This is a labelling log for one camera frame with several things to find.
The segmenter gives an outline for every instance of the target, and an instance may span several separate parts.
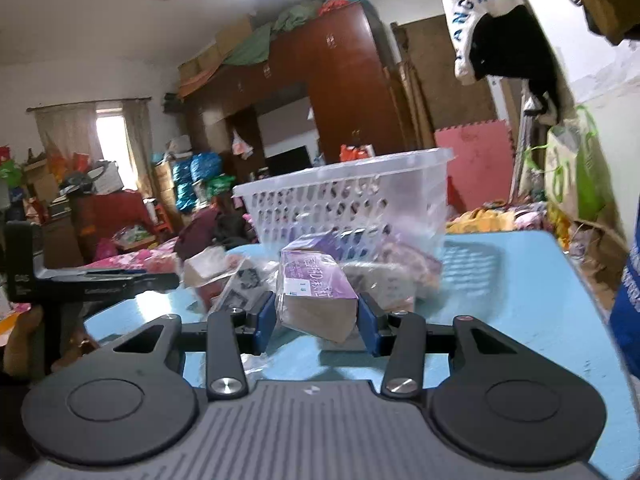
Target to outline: light blue tabletop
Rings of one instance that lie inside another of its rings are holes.
[[[613,480],[631,476],[640,463],[636,398],[593,298],[553,237],[544,232],[447,235],[442,259],[441,290],[420,302],[417,312],[442,324],[459,314],[475,316],[589,381],[607,406],[607,424],[591,463]],[[86,326],[96,340],[109,340],[169,312],[184,323],[206,315],[193,291],[178,289],[123,301]],[[286,329],[274,334],[267,355],[266,363],[252,358],[245,365],[266,364],[250,377],[368,379],[379,388],[386,365],[385,358],[363,352],[320,352],[318,339]],[[202,385],[203,360],[201,353],[187,357],[184,377],[194,386]],[[446,356],[426,357],[425,387],[448,375]]]

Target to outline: blue plastic bag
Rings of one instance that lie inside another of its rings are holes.
[[[217,153],[205,152],[191,157],[191,178],[194,182],[209,180],[222,172],[222,160]]]
[[[640,378],[640,216],[609,325],[629,371]]]
[[[191,180],[191,159],[183,160],[174,166],[174,183],[190,184]]]
[[[193,191],[193,184],[191,182],[185,182],[178,184],[178,200],[175,201],[175,206],[181,213],[188,213],[196,207],[198,201],[196,193]]]

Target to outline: plastic basket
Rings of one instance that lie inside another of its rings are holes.
[[[395,153],[234,187],[274,258],[303,234],[335,230],[342,260],[367,260],[389,234],[427,253],[442,246],[451,150]]]

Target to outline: window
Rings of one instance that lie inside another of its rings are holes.
[[[122,108],[98,110],[98,120],[95,121],[95,125],[102,156],[105,160],[116,162],[125,189],[137,190],[136,177],[129,158],[127,127],[122,116]]]

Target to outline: ribbed gray surface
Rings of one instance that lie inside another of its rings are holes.
[[[29,480],[586,480],[588,466],[514,473],[444,446],[404,402],[367,381],[261,381],[250,396],[209,405],[181,443],[145,463],[100,472],[42,462]]]

